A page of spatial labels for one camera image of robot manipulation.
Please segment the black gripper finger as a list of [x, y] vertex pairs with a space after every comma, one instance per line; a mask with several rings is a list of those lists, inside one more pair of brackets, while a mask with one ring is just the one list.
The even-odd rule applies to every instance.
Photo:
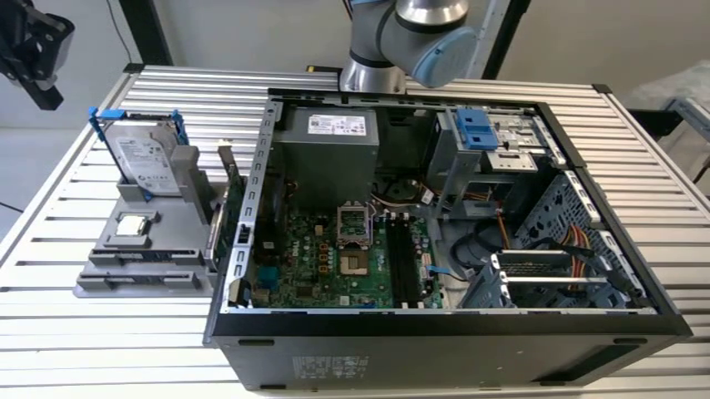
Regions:
[[37, 81], [26, 81], [23, 82], [23, 89], [42, 111], [54, 111], [61, 105], [62, 95], [54, 86], [42, 89]]

